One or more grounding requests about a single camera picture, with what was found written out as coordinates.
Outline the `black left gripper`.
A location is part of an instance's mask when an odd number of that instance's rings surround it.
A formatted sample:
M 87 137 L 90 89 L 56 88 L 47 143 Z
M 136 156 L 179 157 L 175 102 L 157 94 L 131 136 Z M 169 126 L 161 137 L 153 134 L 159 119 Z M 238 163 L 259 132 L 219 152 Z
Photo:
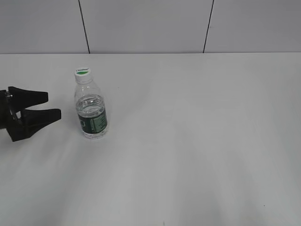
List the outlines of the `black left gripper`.
M 60 109 L 27 110 L 25 108 L 48 102 L 48 93 L 8 87 L 0 91 L 0 129 L 7 129 L 13 142 L 31 138 L 42 128 L 60 120 Z M 14 111 L 20 111 L 20 118 Z

